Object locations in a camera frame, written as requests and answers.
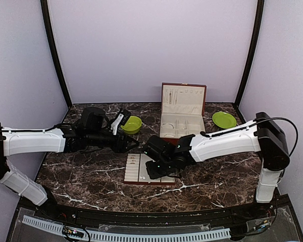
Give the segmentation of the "red jewelry tray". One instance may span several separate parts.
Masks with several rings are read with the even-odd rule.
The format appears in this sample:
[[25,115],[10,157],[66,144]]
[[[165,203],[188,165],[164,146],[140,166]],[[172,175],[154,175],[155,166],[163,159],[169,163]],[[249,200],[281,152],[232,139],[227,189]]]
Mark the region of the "red jewelry tray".
[[173,186],[175,179],[172,177],[162,177],[150,179],[146,163],[150,158],[145,154],[129,153],[127,156],[124,184],[127,185],[147,185],[147,186]]

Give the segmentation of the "red jewelry box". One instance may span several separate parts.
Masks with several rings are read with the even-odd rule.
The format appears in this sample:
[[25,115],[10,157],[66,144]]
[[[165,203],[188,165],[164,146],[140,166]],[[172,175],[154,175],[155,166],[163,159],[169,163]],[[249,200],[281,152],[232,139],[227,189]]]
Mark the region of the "red jewelry box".
[[[175,141],[182,136],[198,134],[205,130],[203,115],[206,91],[205,85],[162,84],[161,138]],[[171,123],[175,128],[162,128],[163,123]]]

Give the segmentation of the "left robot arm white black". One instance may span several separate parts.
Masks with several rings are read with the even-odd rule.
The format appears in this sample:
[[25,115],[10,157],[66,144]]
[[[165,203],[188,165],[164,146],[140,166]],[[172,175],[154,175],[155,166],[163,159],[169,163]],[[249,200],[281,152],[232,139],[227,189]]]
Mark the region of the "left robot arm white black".
[[126,153],[139,145],[137,140],[119,131],[130,116],[124,109],[109,120],[104,110],[89,107],[74,123],[60,123],[48,129],[12,129],[0,123],[0,184],[41,207],[50,220],[58,219],[61,208],[51,191],[20,172],[7,157],[38,152],[73,153],[88,147],[107,147],[115,153]]

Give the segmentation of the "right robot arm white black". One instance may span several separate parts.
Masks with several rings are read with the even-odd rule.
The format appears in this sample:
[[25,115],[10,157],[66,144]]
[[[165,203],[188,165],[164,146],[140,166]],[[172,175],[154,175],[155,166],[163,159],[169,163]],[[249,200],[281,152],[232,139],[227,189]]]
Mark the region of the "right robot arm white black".
[[286,135],[276,120],[258,112],[255,119],[224,131],[191,134],[181,137],[174,145],[161,137],[151,136],[142,152],[150,158],[146,163],[151,179],[162,178],[187,166],[208,159],[242,152],[259,152],[262,159],[260,178],[256,188],[256,201],[248,206],[248,215],[258,219],[267,211],[284,170],[290,164],[292,150],[288,149]]

